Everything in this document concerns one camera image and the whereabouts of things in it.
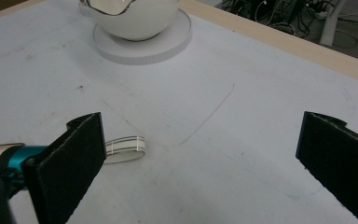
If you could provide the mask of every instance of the white circular plate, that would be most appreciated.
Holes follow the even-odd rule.
[[[159,63],[184,50],[191,40],[191,20],[178,10],[172,23],[158,35],[143,41],[130,41],[107,33],[100,25],[94,28],[94,42],[99,53],[115,63],[141,65]]]

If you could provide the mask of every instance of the white round base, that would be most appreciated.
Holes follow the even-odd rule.
[[[172,23],[158,35],[143,41],[130,41],[107,33],[100,25],[94,28],[94,42],[99,53],[115,63],[141,65],[159,63],[184,50],[191,40],[191,20],[178,10]]]

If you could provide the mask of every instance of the white ceramic bowl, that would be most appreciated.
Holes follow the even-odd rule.
[[[135,0],[127,7],[119,2],[124,1],[89,0],[92,6],[98,6],[98,9],[92,7],[90,14],[108,33],[139,41],[167,28],[178,11],[179,0]]]

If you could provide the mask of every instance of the white tabletop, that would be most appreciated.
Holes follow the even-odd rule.
[[[0,144],[48,145],[101,111],[106,140],[146,155],[105,165],[69,223],[358,223],[296,159],[304,111],[358,132],[358,80],[190,15],[162,63],[112,63],[76,1],[0,18]],[[11,201],[36,223],[29,195]]]

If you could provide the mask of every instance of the small white object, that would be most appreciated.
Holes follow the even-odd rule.
[[[320,45],[327,47],[333,46],[338,15],[346,2],[347,0],[338,0],[335,7],[329,8],[329,11],[327,12],[326,21],[324,22],[324,29],[322,31],[321,39],[319,40]]]
[[[133,161],[145,155],[145,139],[141,136],[118,138],[106,142],[105,146],[107,155],[105,164]]]
[[[318,20],[324,20],[327,17],[327,12],[323,11],[323,12],[319,12],[319,13],[315,13],[316,19]]]
[[[155,37],[134,42],[110,35],[100,25],[94,29],[99,53],[109,61],[140,65],[159,63],[184,50],[191,40],[191,20],[179,10],[173,22]]]

